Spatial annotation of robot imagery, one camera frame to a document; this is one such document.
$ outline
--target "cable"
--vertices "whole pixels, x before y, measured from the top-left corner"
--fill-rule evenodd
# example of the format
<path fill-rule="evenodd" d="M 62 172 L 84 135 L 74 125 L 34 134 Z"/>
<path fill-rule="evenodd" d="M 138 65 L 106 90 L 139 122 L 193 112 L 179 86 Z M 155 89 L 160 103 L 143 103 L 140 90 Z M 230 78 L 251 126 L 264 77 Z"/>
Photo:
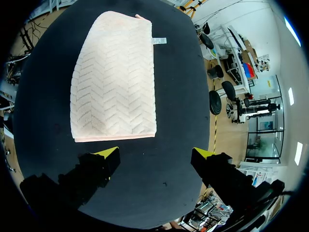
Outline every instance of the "cable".
<path fill-rule="evenodd" d="M 225 43 L 226 43 L 226 41 L 227 41 L 227 39 L 228 39 L 229 37 L 233 37 L 233 36 L 231 35 L 231 36 L 228 36 L 228 37 L 226 38 L 226 40 L 224 41 L 224 46 L 225 46 L 226 48 L 235 48 L 235 49 L 238 49 L 238 47 L 228 47 L 228 46 L 225 45 Z"/>
<path fill-rule="evenodd" d="M 40 24 L 36 24 L 36 22 L 35 22 L 35 21 L 33 21 L 33 23 L 34 23 L 36 26 L 40 27 L 40 28 L 47 29 L 46 27 L 42 27 L 42 26 L 40 26 Z"/>
<path fill-rule="evenodd" d="M 210 20 L 212 17 L 214 17 L 216 14 L 218 14 L 220 11 L 222 11 L 222 10 L 224 10 L 224 9 L 226 9 L 226 8 L 228 8 L 228 7 L 230 7 L 230 6 L 232 6 L 232 5 L 235 5 L 235 4 L 237 4 L 237 3 L 248 3 L 248 2 L 261 2 L 261 3 L 268 3 L 268 4 L 269 4 L 269 2 L 267 2 L 267 1 L 244 1 L 244 0 L 239 0 L 239 1 L 237 1 L 237 2 L 234 2 L 234 3 L 232 3 L 232 4 L 230 4 L 230 5 L 226 6 L 226 7 L 224 7 L 224 8 L 221 8 L 221 9 L 217 10 L 216 12 L 213 12 L 213 13 L 209 14 L 209 15 L 212 15 L 212 16 L 210 16 L 210 17 L 206 20 L 206 22 L 207 22 L 208 20 Z M 198 22 L 198 21 L 200 21 L 200 20 L 202 20 L 202 19 L 208 17 L 209 15 L 200 18 L 199 20 L 195 21 L 194 23 L 196 23 L 196 22 Z"/>
<path fill-rule="evenodd" d="M 235 5 L 235 4 L 237 4 L 237 3 L 241 2 L 241 1 L 243 1 L 243 0 L 239 0 L 239 1 L 237 1 L 237 2 L 234 2 L 234 3 L 232 3 L 232 4 L 228 5 L 228 6 L 224 7 L 224 8 L 221 8 L 221 9 L 217 10 L 217 11 L 216 11 L 216 12 L 214 12 L 214 13 L 211 13 L 211 14 L 214 14 L 214 15 L 213 15 L 213 16 L 211 16 L 210 18 L 214 17 L 217 13 L 219 13 L 220 11 L 222 11 L 222 10 L 226 9 L 227 7 L 230 7 L 230 6 L 232 6 L 232 5 Z M 205 16 L 205 17 L 200 18 L 199 20 L 195 21 L 194 23 L 196 23 L 196 22 L 198 22 L 198 21 L 200 21 L 200 20 L 202 20 L 202 19 L 204 19 L 204 18 L 208 17 L 209 15 L 207 15 L 207 16 Z"/>

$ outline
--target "wooden floor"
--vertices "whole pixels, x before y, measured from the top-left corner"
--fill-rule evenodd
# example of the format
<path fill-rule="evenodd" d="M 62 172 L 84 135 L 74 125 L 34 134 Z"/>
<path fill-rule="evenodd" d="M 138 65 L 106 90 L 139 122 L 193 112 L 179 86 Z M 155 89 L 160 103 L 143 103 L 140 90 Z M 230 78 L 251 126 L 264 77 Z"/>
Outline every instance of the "wooden floor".
<path fill-rule="evenodd" d="M 65 10 L 65 8 L 60 9 L 59 11 L 54 11 L 52 14 L 45 14 L 41 17 L 38 17 L 35 22 L 38 25 L 27 24 L 26 28 L 29 29 L 30 38 L 33 38 L 33 45 L 36 45 L 38 38 L 36 36 L 32 37 L 32 30 L 35 30 L 34 33 L 38 37 L 42 36 L 46 31 L 45 28 L 49 27 L 51 23 Z M 16 38 L 15 44 L 11 49 L 11 54 L 13 56 L 21 55 L 25 51 L 25 46 L 23 45 L 20 37 Z M 209 69 L 215 64 L 217 64 L 216 60 L 205 61 L 205 69 Z M 236 85 L 230 78 L 228 74 L 224 74 L 224 80 L 231 81 L 234 85 Z M 207 78 L 209 90 L 213 89 L 213 81 Z M 215 89 L 221 88 L 221 80 L 215 80 Z M 246 153 L 247 146 L 247 136 L 248 136 L 248 123 L 244 124 L 235 124 L 232 123 L 230 119 L 227 118 L 225 112 L 226 99 L 222 98 L 222 111 L 218 115 L 217 120 L 217 142 L 216 142 L 216 153 L 219 154 L 221 152 L 225 152 L 229 156 L 233 158 L 233 163 L 235 165 L 239 165 L 240 161 L 243 161 Z M 209 140 L 209 151 L 213 151 L 214 145 L 214 115 L 211 114 L 210 121 L 210 140 Z M 18 165 L 17 155 L 14 148 L 13 139 L 5 136 L 4 140 L 5 146 L 7 150 L 10 150 L 10 155 L 7 156 L 7 161 L 9 165 L 16 170 L 16 172 L 11 172 L 14 182 L 17 186 L 19 186 L 20 182 L 24 179 L 22 172 Z M 206 187 L 202 185 L 200 195 L 203 195 L 206 190 Z"/>

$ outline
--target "white wall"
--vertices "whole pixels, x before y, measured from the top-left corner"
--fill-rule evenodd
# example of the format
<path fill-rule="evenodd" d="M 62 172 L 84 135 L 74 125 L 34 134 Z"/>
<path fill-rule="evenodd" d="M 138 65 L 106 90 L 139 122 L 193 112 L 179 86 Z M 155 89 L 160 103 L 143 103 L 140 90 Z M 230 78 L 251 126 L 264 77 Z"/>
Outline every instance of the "white wall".
<path fill-rule="evenodd" d="M 192 21 L 201 25 L 214 12 L 237 1 L 239 0 L 208 0 L 197 8 Z M 221 24 L 232 25 L 239 34 L 250 41 L 258 56 L 269 54 L 270 70 L 258 75 L 259 78 L 263 78 L 279 72 L 281 53 L 278 29 L 272 9 L 265 0 L 259 1 L 239 2 L 229 6 L 209 19 L 208 24 L 211 30 L 215 30 Z"/>
<path fill-rule="evenodd" d="M 257 80 L 253 80 L 255 86 L 251 87 L 251 93 L 254 95 L 254 99 L 265 99 L 280 96 L 279 86 L 276 76 L 263 76 Z"/>
<path fill-rule="evenodd" d="M 283 181 L 287 189 L 294 189 L 308 160 L 309 144 L 309 68 L 301 47 L 287 29 L 283 15 L 274 9 L 281 45 L 281 66 L 278 75 L 284 105 L 285 133 L 281 162 L 287 165 Z M 290 106 L 288 89 L 292 88 L 294 105 Z M 299 166 L 294 158 L 297 142 L 303 144 Z"/>

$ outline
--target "black tabletop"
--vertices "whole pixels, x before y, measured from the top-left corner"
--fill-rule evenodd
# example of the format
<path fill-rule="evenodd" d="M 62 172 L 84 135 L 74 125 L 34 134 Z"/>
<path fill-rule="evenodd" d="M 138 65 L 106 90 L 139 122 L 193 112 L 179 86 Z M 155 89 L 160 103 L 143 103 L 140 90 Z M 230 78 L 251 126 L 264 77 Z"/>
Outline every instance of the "black tabletop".
<path fill-rule="evenodd" d="M 155 138 L 75 143 L 70 130 L 70 85 L 81 47 L 105 11 L 139 14 L 153 24 Z M 47 174 L 57 182 L 78 155 L 119 146 L 121 164 L 106 188 L 79 208 L 127 227 L 152 228 L 190 212 L 201 179 L 190 164 L 192 147 L 208 148 L 206 72 L 194 25 L 153 0 L 79 0 L 48 28 L 23 71 L 14 110 L 14 138 L 24 177 Z"/>

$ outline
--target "towel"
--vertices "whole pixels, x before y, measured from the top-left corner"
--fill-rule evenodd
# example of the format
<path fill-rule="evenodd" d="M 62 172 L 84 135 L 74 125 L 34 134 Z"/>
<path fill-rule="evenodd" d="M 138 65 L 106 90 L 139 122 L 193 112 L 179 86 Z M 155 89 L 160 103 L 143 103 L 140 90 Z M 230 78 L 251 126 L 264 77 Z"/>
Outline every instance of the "towel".
<path fill-rule="evenodd" d="M 71 81 L 70 125 L 75 142 L 154 137 L 152 23 L 102 13 L 80 51 Z"/>

